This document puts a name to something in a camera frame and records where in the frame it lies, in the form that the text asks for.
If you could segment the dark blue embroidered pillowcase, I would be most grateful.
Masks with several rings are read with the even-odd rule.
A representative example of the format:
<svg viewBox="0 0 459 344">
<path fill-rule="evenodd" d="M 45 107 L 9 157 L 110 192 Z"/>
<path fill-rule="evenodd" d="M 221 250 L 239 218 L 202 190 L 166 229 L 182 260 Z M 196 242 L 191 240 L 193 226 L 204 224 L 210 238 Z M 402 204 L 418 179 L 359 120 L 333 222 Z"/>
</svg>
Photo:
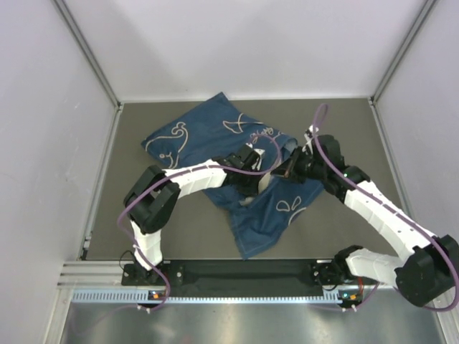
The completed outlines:
<svg viewBox="0 0 459 344">
<path fill-rule="evenodd" d="M 184 168 L 236 153 L 244 144 L 265 150 L 261 169 L 269 169 L 277 153 L 288 158 L 298 141 L 240 112 L 219 93 L 150 134 L 143 149 L 167 168 Z M 229 213 L 235 243 L 243 259 L 274 246 L 285 229 L 310 206 L 323 186 L 318 181 L 291 183 L 273 176 L 271 184 L 249 206 L 234 186 L 205 190 L 211 202 Z"/>
</svg>

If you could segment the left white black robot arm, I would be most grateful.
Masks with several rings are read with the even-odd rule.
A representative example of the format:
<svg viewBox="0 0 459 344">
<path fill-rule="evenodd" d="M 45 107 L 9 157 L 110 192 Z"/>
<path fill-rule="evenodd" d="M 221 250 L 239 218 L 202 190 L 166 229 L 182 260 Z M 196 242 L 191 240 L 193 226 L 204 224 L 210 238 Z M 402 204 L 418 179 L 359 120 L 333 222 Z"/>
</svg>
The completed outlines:
<svg viewBox="0 0 459 344">
<path fill-rule="evenodd" d="M 236 153 L 209 159 L 178 170 L 148 167 L 124 199 L 133 230 L 133 264 L 125 273 L 155 284 L 162 278 L 161 230 L 171 218 L 176 202 L 199 191 L 234 186 L 244 196 L 258 193 L 265 151 L 244 144 Z"/>
</svg>

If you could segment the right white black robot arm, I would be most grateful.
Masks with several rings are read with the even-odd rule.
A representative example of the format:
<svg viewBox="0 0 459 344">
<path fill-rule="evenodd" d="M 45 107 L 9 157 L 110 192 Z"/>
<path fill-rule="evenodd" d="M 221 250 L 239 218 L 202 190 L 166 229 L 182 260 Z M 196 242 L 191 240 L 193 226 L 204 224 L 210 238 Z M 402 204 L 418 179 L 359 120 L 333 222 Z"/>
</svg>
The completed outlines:
<svg viewBox="0 0 459 344">
<path fill-rule="evenodd" d="M 319 181 L 326 192 L 355 211 L 393 248 L 393 256 L 359 245 L 333 258 L 336 278 L 345 284 L 366 277 L 395 288 L 409 303 L 424 307 L 458 288 L 458 243 L 438 237 L 397 208 L 357 166 L 346 164 L 331 135 L 309 137 L 273 175 L 293 183 Z"/>
</svg>

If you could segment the cream pillow with bear print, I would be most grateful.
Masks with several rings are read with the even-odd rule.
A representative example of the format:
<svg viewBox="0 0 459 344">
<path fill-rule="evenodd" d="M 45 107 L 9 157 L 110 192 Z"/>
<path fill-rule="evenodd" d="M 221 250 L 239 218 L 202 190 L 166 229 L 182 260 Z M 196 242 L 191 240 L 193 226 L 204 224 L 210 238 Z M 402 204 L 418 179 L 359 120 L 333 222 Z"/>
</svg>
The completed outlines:
<svg viewBox="0 0 459 344">
<path fill-rule="evenodd" d="M 243 198 L 241 201 L 239 201 L 240 206 L 249 206 L 252 202 L 257 200 L 262 193 L 268 188 L 268 186 L 272 182 L 272 175 L 271 173 L 265 174 L 258 182 L 257 186 L 257 195 L 256 196 L 247 196 Z"/>
</svg>

